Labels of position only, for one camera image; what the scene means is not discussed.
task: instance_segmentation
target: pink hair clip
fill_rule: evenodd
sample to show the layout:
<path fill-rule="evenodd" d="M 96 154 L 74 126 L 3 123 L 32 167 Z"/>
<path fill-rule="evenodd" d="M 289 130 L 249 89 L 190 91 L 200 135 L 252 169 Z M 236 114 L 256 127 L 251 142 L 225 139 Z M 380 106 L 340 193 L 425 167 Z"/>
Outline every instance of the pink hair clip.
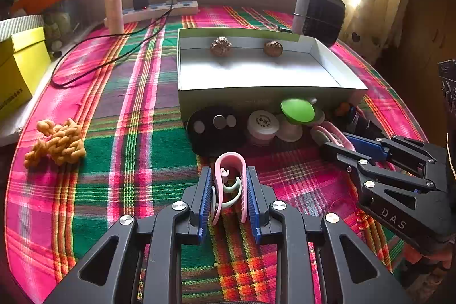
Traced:
<path fill-rule="evenodd" d="M 344 136 L 333 123 L 323 122 L 321 125 L 312 127 L 311 136 L 319 146 L 323 145 L 325 142 L 332 142 L 347 150 L 356 151 L 354 145 L 352 145 L 348 138 Z"/>
<path fill-rule="evenodd" d="M 227 168 L 235 168 L 240 174 L 240 178 L 236 177 L 236 183 L 231 187 L 226 187 L 224 185 L 224 181 L 226 181 L 226 177 L 229 174 L 229 172 L 225 170 Z M 215 161 L 214 172 L 215 187 L 213 187 L 211 208 L 213 215 L 212 224 L 216 224 L 218 222 L 218 218 L 220 217 L 220 213 L 223 209 L 233 205 L 239 198 L 241 198 L 242 203 L 241 222 L 244 223 L 247 220 L 247 166 L 245 165 L 244 158 L 237 152 L 227 152 L 223 155 L 220 155 Z M 236 188 L 238 188 L 238 194 L 236 197 L 230 201 L 223 203 L 223 194 L 232 192 Z M 216 190 L 218 203 L 215 202 Z"/>

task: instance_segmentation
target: wooden cabinet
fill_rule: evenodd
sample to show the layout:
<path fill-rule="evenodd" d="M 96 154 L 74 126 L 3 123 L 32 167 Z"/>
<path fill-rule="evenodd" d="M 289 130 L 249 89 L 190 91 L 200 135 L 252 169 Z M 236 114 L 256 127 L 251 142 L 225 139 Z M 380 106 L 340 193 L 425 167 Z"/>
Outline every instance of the wooden cabinet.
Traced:
<path fill-rule="evenodd" d="M 430 142 L 444 146 L 446 120 L 437 64 L 456 59 L 456 0 L 409 0 L 399 49 L 379 71 L 420 123 Z"/>

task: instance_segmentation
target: green round lid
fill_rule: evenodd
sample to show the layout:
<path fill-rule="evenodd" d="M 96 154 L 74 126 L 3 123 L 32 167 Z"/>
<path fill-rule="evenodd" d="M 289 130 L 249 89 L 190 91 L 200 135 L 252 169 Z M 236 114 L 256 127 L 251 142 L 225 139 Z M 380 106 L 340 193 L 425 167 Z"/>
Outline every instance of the green round lid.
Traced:
<path fill-rule="evenodd" d="M 292 124 L 305 124 L 315 117 L 315 111 L 310 102 L 300 98 L 283 100 L 280 107 Z"/>

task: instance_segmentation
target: black cable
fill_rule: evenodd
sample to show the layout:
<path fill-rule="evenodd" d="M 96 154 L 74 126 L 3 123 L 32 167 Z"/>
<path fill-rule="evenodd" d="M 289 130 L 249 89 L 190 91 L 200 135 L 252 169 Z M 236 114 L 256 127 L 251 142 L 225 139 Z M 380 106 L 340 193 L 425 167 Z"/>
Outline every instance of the black cable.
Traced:
<path fill-rule="evenodd" d="M 154 36 L 157 36 L 162 30 L 163 28 L 165 27 L 166 25 L 166 22 L 168 21 L 168 17 L 171 13 L 171 11 L 173 10 L 173 4 L 171 2 L 171 5 L 170 5 L 170 9 L 167 10 L 164 14 L 162 14 L 159 18 L 155 19 L 154 21 L 152 21 L 149 25 L 143 27 L 142 29 L 140 30 L 137 30 L 137 31 L 133 31 L 133 32 L 126 32 L 126 33 L 123 33 L 123 34 L 109 34 L 109 35 L 99 35 L 99 36 L 96 36 L 96 37 L 90 37 L 90 38 L 86 38 L 78 43 L 76 43 L 74 46 L 72 46 L 61 58 L 60 60 L 57 62 L 56 66 L 54 67 L 54 70 L 52 71 L 52 74 L 51 74 L 51 84 L 56 87 L 56 88 L 64 88 L 66 87 L 67 85 L 71 84 L 71 83 L 74 83 L 75 81 L 85 77 L 86 75 L 90 74 L 90 73 L 93 73 L 94 71 L 98 70 L 98 69 L 101 69 L 103 68 L 104 66 L 106 65 L 109 65 L 109 64 L 112 64 L 130 54 L 132 54 L 138 47 L 140 47 L 142 44 L 144 44 L 145 42 L 149 41 L 150 39 L 152 39 Z M 129 50 L 128 52 L 125 52 L 123 55 L 120 55 L 119 57 L 116 57 L 115 59 L 113 60 L 110 60 L 110 61 L 107 61 L 105 62 L 104 64 L 100 64 L 98 66 L 95 66 L 93 69 L 90 69 L 89 71 L 86 71 L 85 73 L 81 74 L 81 75 L 78 75 L 76 76 L 74 79 L 71 79 L 70 81 L 67 81 L 65 83 L 56 83 L 54 81 L 54 75 L 57 71 L 57 69 L 61 66 L 64 58 L 72 51 L 74 50 L 77 46 L 81 45 L 82 43 L 86 42 L 86 41 L 89 41 L 89 40 L 93 40 L 93 39 L 98 39 L 98 38 L 111 38 L 111 37 L 122 37 L 122 36 L 131 36 L 131 35 L 135 35 L 135 34 L 138 34 L 146 29 L 148 29 L 149 27 L 151 27 L 152 25 L 155 25 L 158 21 L 161 21 L 163 18 L 165 18 L 165 22 L 163 23 L 163 25 L 160 26 L 160 28 L 158 29 L 158 31 L 156 31 L 155 33 L 153 33 L 150 37 L 147 37 L 146 39 L 144 39 L 143 41 L 141 41 L 140 43 L 138 43 L 136 46 L 134 46 L 131 50 Z"/>

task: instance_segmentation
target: yellow box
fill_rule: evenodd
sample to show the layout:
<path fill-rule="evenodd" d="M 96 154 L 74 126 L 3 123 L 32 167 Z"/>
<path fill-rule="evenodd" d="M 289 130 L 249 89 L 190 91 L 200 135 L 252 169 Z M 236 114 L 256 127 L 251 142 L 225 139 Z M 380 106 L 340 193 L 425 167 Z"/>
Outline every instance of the yellow box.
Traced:
<path fill-rule="evenodd" d="M 43 28 L 0 43 L 0 120 L 32 98 L 50 63 Z"/>

